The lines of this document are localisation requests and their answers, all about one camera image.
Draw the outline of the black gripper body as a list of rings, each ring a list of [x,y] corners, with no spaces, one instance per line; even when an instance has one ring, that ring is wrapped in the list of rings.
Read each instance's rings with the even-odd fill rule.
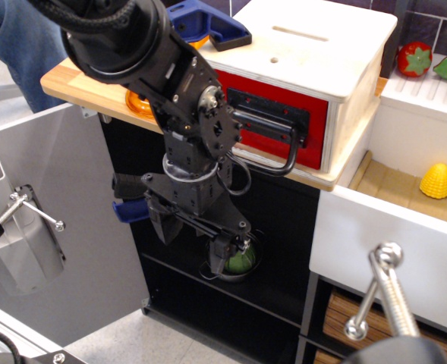
[[[184,226],[193,227],[199,234],[211,238],[220,234],[246,238],[251,224],[231,201],[231,161],[216,162],[204,174],[191,174],[166,157],[162,166],[162,174],[142,176],[146,198],[157,196],[172,204]]]

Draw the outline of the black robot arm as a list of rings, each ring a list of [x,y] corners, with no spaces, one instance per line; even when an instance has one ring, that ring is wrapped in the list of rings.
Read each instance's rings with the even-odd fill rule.
[[[217,73],[175,31],[159,1],[35,1],[61,28],[68,57],[88,77],[146,99],[163,132],[162,174],[117,174],[115,195],[145,199],[159,239],[189,225],[209,238],[212,273],[250,243],[231,201],[233,146],[241,138]]]

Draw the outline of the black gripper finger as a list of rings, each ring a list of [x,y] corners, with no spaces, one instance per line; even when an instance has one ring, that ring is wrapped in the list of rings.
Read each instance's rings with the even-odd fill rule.
[[[242,251],[243,241],[238,236],[220,234],[209,242],[209,267],[214,275],[220,275],[230,258]]]
[[[174,206],[157,196],[147,197],[146,203],[158,238],[165,245],[171,244],[184,226],[183,221],[176,216]]]

